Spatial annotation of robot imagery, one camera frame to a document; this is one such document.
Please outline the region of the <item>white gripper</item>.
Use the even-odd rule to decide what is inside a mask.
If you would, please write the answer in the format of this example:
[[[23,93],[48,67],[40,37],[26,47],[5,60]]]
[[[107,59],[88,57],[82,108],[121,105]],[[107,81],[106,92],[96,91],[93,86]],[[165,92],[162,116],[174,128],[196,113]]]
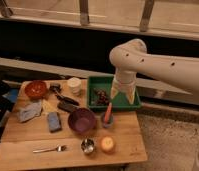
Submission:
[[[114,99],[120,92],[120,86],[128,86],[125,90],[126,98],[130,104],[134,103],[135,100],[135,84],[136,73],[117,68],[112,82],[110,98]]]

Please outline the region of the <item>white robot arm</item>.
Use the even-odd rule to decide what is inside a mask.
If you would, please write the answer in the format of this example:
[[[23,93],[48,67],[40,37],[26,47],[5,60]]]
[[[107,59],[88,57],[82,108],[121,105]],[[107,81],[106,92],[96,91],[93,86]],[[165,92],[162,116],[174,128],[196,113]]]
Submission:
[[[199,58],[148,54],[146,44],[133,39],[114,47],[109,59],[115,67],[111,99],[124,93],[132,104],[137,73],[199,96]]]

